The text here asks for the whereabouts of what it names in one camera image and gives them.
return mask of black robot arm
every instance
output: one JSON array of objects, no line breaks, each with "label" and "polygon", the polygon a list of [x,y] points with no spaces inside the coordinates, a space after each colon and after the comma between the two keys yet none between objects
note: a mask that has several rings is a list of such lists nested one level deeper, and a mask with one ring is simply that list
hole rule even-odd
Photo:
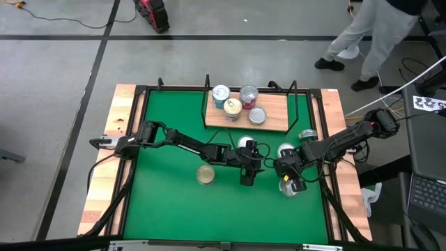
[{"label": "black robot arm", "polygon": [[[162,130],[165,138],[157,142],[158,130]],[[115,153],[121,158],[134,158],[139,147],[159,148],[166,145],[177,146],[195,153],[211,165],[241,168],[240,184],[242,185],[254,185],[254,178],[263,171],[261,170],[263,156],[259,153],[254,140],[247,141],[244,147],[231,149],[231,145],[228,144],[203,143],[192,139],[157,121],[146,121],[135,134],[120,138]]]},{"label": "black robot arm", "polygon": [[273,162],[276,174],[285,181],[290,180],[294,192],[305,190],[305,181],[300,174],[306,168],[318,162],[338,162],[348,148],[370,137],[387,139],[395,135],[398,129],[399,124],[388,110],[371,110],[360,122],[327,139],[282,150],[282,157]]}]

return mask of green mat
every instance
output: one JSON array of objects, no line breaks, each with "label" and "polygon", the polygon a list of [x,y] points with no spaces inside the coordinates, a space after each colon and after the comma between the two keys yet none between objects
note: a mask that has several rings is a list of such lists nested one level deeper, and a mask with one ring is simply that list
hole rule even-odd
[{"label": "green mat", "polygon": [[[151,91],[146,120],[162,121],[169,128],[207,142],[219,128],[204,129],[202,93]],[[289,124],[295,118],[293,96],[288,97]],[[237,144],[243,135],[271,146],[277,157],[281,143],[299,144],[298,133],[311,128],[306,96],[299,96],[300,119],[288,135],[282,132],[230,129]],[[159,132],[157,140],[164,139]],[[221,132],[214,143],[229,144]],[[260,146],[260,152],[266,150]],[[240,170],[213,166],[214,184],[197,182],[197,169],[205,165],[197,155],[175,146],[141,149],[137,161],[124,238],[179,241],[327,244],[325,218],[318,183],[289,198],[279,191],[274,169],[260,173],[254,186],[239,184]],[[315,178],[316,168],[304,177]]]}]

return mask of can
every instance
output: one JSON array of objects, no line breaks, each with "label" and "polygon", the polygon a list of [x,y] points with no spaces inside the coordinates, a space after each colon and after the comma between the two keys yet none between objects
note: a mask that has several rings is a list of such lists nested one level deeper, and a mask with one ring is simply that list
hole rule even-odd
[{"label": "can", "polygon": [[197,170],[197,180],[202,185],[209,185],[215,179],[214,169],[208,165],[202,165]]},{"label": "can", "polygon": [[281,158],[282,156],[282,150],[285,149],[294,149],[294,146],[292,144],[289,143],[283,143],[279,146],[279,148],[277,149],[277,157]]},{"label": "can", "polygon": [[240,101],[242,101],[243,109],[252,109],[256,106],[259,90],[255,86],[244,86],[240,89]]},{"label": "can", "polygon": [[259,126],[265,123],[266,120],[266,112],[261,107],[254,107],[249,111],[248,120],[251,124]]},{"label": "can", "polygon": [[318,132],[313,129],[306,129],[299,133],[299,140],[301,142],[312,142],[318,139]]},{"label": "can", "polygon": [[298,192],[293,191],[293,181],[292,180],[283,180],[281,179],[279,182],[279,191],[282,192],[287,197],[295,196]]},{"label": "can", "polygon": [[231,91],[227,86],[217,85],[212,89],[212,102],[215,108],[223,109],[224,102],[231,96]]},{"label": "can", "polygon": [[246,147],[246,142],[247,142],[248,140],[254,140],[254,139],[253,139],[252,137],[248,136],[248,135],[242,136],[242,137],[238,140],[238,144],[237,144],[237,146],[238,146],[238,147]]},{"label": "can", "polygon": [[227,121],[237,121],[240,118],[240,114],[242,112],[242,103],[235,98],[229,98],[224,103],[223,110],[224,117]]}]

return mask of gray pants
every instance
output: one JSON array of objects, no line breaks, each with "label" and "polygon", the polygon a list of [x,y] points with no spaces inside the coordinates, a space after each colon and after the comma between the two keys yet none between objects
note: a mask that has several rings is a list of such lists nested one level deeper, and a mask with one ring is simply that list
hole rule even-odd
[{"label": "gray pants", "polygon": [[408,15],[391,6],[386,0],[364,0],[352,24],[329,46],[324,59],[327,61],[349,45],[372,31],[371,49],[361,69],[361,80],[367,81],[376,75],[393,47],[410,32],[417,16]]}]

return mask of wooden board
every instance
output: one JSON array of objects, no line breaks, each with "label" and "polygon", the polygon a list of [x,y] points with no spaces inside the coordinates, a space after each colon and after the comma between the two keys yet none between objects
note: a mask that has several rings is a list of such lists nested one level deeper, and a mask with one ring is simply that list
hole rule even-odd
[{"label": "wooden board", "polygon": [[[334,135],[344,129],[346,129],[346,122],[344,119],[344,112],[340,102],[339,93],[334,89],[321,89],[322,102],[325,112],[325,120],[327,122],[327,129],[329,136]],[[318,114],[317,103],[313,105],[314,113]],[[322,137],[321,120],[319,116],[316,117],[316,125],[318,127],[319,139]],[[354,163],[352,155],[345,155],[344,159]],[[341,161],[337,164],[336,177],[338,182],[339,194],[341,197],[342,208],[346,212],[347,216],[353,222],[353,224],[359,229],[361,234],[371,241],[371,232],[369,226],[369,220],[365,211],[364,201],[362,199],[361,187],[359,180],[357,179],[356,168],[346,161]],[[331,187],[330,177],[326,178],[328,185]],[[332,225],[334,230],[334,238],[341,239],[339,231],[339,221],[333,207],[330,206],[330,215],[332,217]],[[353,238],[348,235],[349,241],[354,241]]]},{"label": "wooden board", "polygon": [[[238,99],[239,93],[231,93],[231,98]],[[285,95],[259,94],[256,106],[262,107],[266,112],[266,121],[263,125],[253,125],[248,121],[248,110],[243,109],[240,118],[229,122],[224,118],[223,109],[217,109],[212,102],[212,91],[209,91],[208,106],[206,108],[206,125],[225,128],[248,128],[255,130],[274,130],[286,132],[288,130],[288,105]]]},{"label": "wooden board", "polygon": [[[118,84],[116,86],[104,134],[109,136],[125,135],[135,87],[136,85],[134,84]],[[113,151],[101,149],[98,153],[98,160],[112,153]],[[113,157],[100,163],[95,168],[91,177],[90,190],[86,197],[84,212],[77,230],[78,234],[84,234],[90,230],[110,205],[118,166],[119,159]]]},{"label": "wooden board", "polygon": [[[113,101],[107,119],[105,133],[108,135],[124,135],[125,131],[121,132],[122,128],[127,128],[128,117],[133,102],[133,95],[135,90],[134,84],[118,84],[114,93]],[[346,128],[344,113],[342,112],[341,101],[337,90],[322,89],[323,108],[325,111],[325,118],[327,121],[328,133],[333,135]],[[137,114],[141,112],[143,98],[140,98],[137,105]],[[318,105],[316,99],[312,99],[314,114],[316,120],[316,127],[318,134],[322,135],[321,119],[318,115]],[[140,118],[135,118],[132,131],[135,132],[138,128]],[[101,150],[98,154],[98,160],[105,157],[109,153],[107,150]],[[345,156],[346,160],[353,161],[351,155]],[[87,197],[84,213],[81,218],[78,233],[83,234],[93,227],[94,223],[99,220],[99,217],[110,205],[111,194],[116,180],[116,170],[119,161],[116,158],[110,158],[108,161],[98,165],[93,173],[92,182],[90,186],[89,195]],[[125,175],[128,172],[129,164],[125,165]],[[361,234],[371,240],[371,233],[367,215],[365,213],[364,203],[360,192],[360,185],[357,179],[356,170],[347,162],[340,162],[336,171],[337,181],[339,184],[339,191],[341,195],[342,208],[345,210],[347,216],[353,221],[353,224],[360,230]],[[335,211],[330,207],[330,215],[332,218],[332,226],[334,230],[334,239],[340,240],[341,235],[339,231],[339,223]],[[112,227],[112,234],[117,234],[119,220],[121,219],[121,207],[119,207],[114,216],[114,223]]]}]

